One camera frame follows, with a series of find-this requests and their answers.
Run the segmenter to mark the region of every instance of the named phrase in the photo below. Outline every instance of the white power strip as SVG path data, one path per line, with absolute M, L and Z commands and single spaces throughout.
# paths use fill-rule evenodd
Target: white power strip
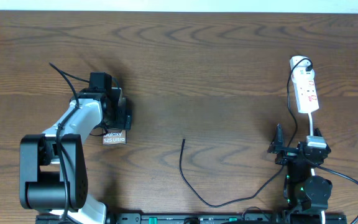
M 290 59 L 291 70 L 304 56 L 294 56 Z M 306 71 L 310 65 L 309 60 L 299 63 L 293 70 L 291 79 L 295 89 L 296 105 L 299 113 L 311 113 L 316 111 L 318 106 L 316 86 L 314 85 L 314 70 Z

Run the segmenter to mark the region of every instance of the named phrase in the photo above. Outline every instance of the power strip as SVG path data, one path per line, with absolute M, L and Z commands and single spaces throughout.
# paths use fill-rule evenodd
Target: power strip
M 304 56 L 294 56 L 290 59 L 291 70 Z M 295 89 L 296 105 L 299 113 L 311 113 L 318 110 L 316 85 L 314 84 L 314 70 L 306 71 L 310 65 L 309 60 L 304 60 L 293 69 L 291 80 Z

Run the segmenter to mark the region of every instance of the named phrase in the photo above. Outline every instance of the white power cord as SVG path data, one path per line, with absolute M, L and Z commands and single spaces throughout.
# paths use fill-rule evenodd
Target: white power cord
M 311 117 L 311 112 L 309 112 L 308 115 L 309 115 L 310 136 L 313 136 L 313 119 Z M 310 172 L 312 176 L 316 175 L 313 168 L 310 169 Z M 321 211 L 321 224 L 326 224 L 326 214 L 324 211 Z

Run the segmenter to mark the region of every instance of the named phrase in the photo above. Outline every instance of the wooden tabletop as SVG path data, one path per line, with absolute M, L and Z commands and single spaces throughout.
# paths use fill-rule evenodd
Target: wooden tabletop
M 287 140 L 295 127 L 285 85 L 298 54 L 314 63 L 314 126 L 332 149 L 324 165 L 358 180 L 358 15 L 0 11 L 0 223 L 34 223 L 37 214 L 19 203 L 19 143 L 56 122 L 72 96 L 49 62 L 85 79 L 108 72 L 130 101 L 127 144 L 90 136 L 83 148 L 89 193 L 114 211 L 284 208 L 285 172 L 253 200 L 209 208 L 182 181 L 178 160 L 186 137 L 183 171 L 210 203 L 254 194 L 280 168 L 267 154 L 275 125 Z M 295 114 L 297 142 L 308 117 Z M 329 211 L 350 223 L 358 186 L 316 172 L 333 182 Z

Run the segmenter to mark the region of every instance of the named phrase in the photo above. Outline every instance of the white background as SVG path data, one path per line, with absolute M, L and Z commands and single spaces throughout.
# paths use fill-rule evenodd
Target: white background
M 0 0 L 0 10 L 358 13 L 358 0 Z

